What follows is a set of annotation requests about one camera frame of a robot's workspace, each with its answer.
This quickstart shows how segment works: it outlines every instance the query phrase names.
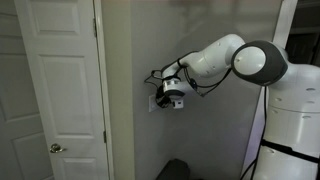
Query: door knob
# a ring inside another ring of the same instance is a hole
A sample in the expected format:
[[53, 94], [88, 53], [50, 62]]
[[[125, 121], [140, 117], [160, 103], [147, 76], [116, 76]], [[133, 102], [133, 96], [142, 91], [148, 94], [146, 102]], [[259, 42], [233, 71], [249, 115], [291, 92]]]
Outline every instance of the door knob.
[[52, 144], [51, 148], [50, 148], [51, 153], [59, 153], [59, 152], [66, 151], [66, 150], [67, 149], [65, 149], [65, 148], [61, 148], [61, 146], [57, 143]]

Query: white door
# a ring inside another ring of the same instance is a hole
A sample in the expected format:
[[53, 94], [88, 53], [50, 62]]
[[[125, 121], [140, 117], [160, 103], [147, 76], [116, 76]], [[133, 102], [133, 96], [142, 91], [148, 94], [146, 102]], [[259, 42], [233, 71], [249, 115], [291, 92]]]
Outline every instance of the white door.
[[106, 180], [92, 0], [15, 0], [56, 180]]
[[53, 179], [12, 0], [0, 1], [0, 180]]

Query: door hinge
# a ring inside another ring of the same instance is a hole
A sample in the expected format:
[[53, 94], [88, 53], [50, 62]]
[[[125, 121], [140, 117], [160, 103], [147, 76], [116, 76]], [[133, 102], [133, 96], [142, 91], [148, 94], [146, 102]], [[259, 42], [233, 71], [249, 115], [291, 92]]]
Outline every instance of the door hinge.
[[93, 33], [94, 33], [94, 37], [97, 37], [97, 22], [96, 22], [96, 18], [93, 18]]
[[103, 141], [104, 141], [104, 143], [107, 143], [107, 133], [106, 133], [106, 131], [103, 131]]

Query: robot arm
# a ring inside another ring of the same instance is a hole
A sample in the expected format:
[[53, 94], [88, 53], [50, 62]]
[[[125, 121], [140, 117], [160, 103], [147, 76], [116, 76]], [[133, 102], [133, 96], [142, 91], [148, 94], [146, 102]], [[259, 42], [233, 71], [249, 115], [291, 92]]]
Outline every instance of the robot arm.
[[193, 90], [199, 93], [194, 81], [180, 80], [178, 73], [183, 68], [191, 68], [200, 77], [210, 78], [232, 67], [233, 72], [244, 80], [269, 85], [286, 72], [285, 54], [272, 43], [255, 41], [245, 44], [241, 37], [230, 34], [200, 52], [190, 53], [165, 66], [161, 70], [163, 92], [175, 109], [183, 108], [185, 93]]

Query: door frame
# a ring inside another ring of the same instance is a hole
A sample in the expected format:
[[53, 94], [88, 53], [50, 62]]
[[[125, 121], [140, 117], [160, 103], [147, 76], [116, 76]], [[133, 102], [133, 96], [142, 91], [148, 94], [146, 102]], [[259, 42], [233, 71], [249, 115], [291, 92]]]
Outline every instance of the door frame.
[[[282, 0], [280, 13], [272, 41], [282, 48], [286, 47], [297, 4], [298, 0]], [[241, 174], [244, 173], [250, 163], [257, 156], [264, 124], [264, 88], [261, 88]], [[248, 174], [251, 174], [251, 170], [248, 171], [246, 177], [248, 177]]]
[[94, 6], [93, 8], [94, 8], [94, 14], [96, 19], [96, 29], [97, 29], [97, 46], [98, 46], [99, 66], [100, 66], [103, 116], [104, 116], [104, 125], [106, 130], [106, 141], [107, 141], [106, 148], [107, 148], [107, 158], [108, 158], [108, 171], [109, 171], [110, 180], [115, 180], [101, 0], [93, 0], [93, 6]]

